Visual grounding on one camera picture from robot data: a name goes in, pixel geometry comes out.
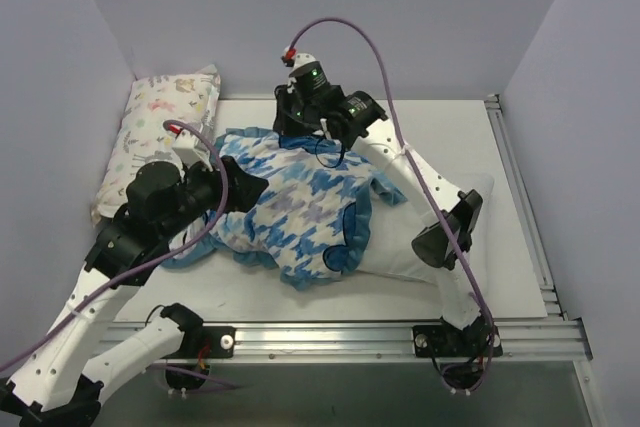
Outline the blue houndstooth bear pillowcase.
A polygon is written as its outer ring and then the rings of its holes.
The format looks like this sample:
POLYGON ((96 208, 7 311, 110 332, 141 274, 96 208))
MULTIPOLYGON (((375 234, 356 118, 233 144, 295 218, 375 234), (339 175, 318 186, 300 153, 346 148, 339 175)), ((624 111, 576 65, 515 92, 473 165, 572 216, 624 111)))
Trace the blue houndstooth bear pillowcase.
POLYGON ((218 217, 204 238, 164 262, 167 269, 226 251, 242 265, 278 270, 298 290, 326 284, 359 267, 374 200, 406 200, 371 163, 333 141, 248 127, 227 130, 214 146, 268 187, 248 212, 218 217))

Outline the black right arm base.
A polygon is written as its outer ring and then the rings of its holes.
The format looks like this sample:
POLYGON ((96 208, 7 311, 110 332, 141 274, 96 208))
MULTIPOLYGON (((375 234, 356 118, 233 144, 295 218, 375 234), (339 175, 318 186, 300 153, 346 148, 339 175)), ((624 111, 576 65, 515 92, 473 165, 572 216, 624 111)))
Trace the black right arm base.
POLYGON ((419 358, 487 359, 490 351, 490 327, 482 316, 460 330, 443 319, 413 325, 414 353, 419 358))

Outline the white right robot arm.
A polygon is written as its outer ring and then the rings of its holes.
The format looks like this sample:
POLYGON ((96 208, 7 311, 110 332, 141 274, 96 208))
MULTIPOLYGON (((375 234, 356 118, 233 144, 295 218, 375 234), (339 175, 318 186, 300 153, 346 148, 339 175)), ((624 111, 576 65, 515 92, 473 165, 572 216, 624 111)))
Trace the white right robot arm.
POLYGON ((411 242, 416 256, 434 269, 442 301, 446 349, 465 356, 479 344, 473 325, 485 318, 482 289, 466 254, 483 207, 474 189, 463 190, 438 173, 402 141, 394 117, 369 94, 345 94, 309 54, 285 60, 288 80, 275 88, 273 128, 285 137, 317 134, 337 141, 382 172, 409 201, 423 223, 411 242))

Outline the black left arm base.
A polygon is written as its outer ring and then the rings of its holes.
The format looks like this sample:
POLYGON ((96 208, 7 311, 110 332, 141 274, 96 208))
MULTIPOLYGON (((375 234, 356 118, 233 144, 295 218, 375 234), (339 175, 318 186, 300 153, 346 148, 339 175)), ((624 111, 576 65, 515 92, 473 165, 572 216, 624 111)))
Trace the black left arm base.
POLYGON ((231 325, 206 325, 194 311, 182 304, 163 306, 159 317, 173 321, 182 333, 176 351, 166 359, 229 359, 233 357, 236 328, 231 325))

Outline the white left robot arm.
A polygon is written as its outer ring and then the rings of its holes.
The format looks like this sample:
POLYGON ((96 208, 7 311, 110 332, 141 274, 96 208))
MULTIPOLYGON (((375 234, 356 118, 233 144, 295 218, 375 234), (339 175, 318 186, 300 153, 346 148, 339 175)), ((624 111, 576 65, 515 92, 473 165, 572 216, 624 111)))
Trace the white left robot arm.
POLYGON ((76 286, 45 342, 1 381, 1 409, 23 426, 89 426, 106 400, 157 360, 196 355, 202 318, 180 303, 163 308, 142 330, 101 355, 94 353, 117 314, 146 284, 169 243, 209 211, 251 210, 267 180, 225 156, 220 169, 197 162, 181 173, 172 163, 141 167, 126 203, 99 233, 76 286))

